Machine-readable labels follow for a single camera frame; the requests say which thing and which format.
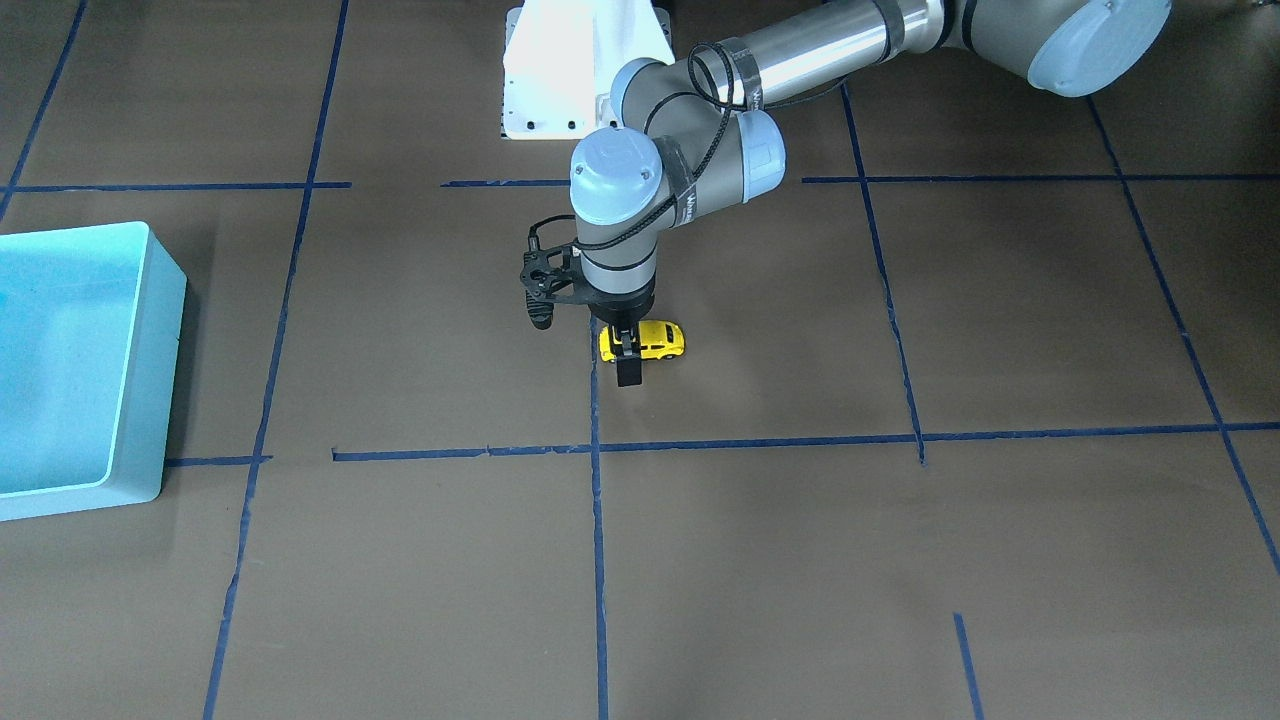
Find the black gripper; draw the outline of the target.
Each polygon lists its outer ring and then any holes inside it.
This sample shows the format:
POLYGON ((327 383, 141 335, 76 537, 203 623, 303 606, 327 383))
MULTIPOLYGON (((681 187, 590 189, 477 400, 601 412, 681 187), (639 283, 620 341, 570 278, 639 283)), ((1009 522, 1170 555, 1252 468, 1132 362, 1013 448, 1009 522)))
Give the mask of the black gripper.
POLYGON ((643 343, 640 342, 639 322, 652 310, 655 302, 657 278, 653 277, 641 288, 627 293, 611 293, 588 284, 590 291, 590 313, 608 325, 631 325, 614 328, 614 364, 618 387, 634 387, 643 383, 643 343))

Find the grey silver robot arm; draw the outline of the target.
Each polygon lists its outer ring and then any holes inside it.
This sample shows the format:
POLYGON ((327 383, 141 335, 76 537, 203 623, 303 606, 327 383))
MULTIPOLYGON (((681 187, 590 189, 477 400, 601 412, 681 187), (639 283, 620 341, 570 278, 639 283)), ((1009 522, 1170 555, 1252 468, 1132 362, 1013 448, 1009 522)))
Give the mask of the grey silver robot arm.
POLYGON ((543 307, 570 290, 570 301, 608 331, 618 384, 639 386, 659 236, 780 184, 787 158, 773 110, 938 47, 1080 97, 1126 73, 1171 12, 1169 1, 826 1, 742 37, 698 44, 675 63, 634 59, 611 85, 614 124, 579 141, 570 160, 573 242, 526 254, 530 316, 547 328, 543 307), (550 255, 561 264, 544 268, 550 255))

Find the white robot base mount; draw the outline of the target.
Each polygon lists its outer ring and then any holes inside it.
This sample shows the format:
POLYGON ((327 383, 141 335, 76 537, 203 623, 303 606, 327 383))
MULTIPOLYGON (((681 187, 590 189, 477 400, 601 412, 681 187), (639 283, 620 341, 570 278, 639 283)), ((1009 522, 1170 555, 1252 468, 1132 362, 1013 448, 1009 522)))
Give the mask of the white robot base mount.
POLYGON ((582 138, 616 119, 611 87, 635 59, 671 64, 672 20, 658 1, 525 1, 506 14, 502 133, 582 138))

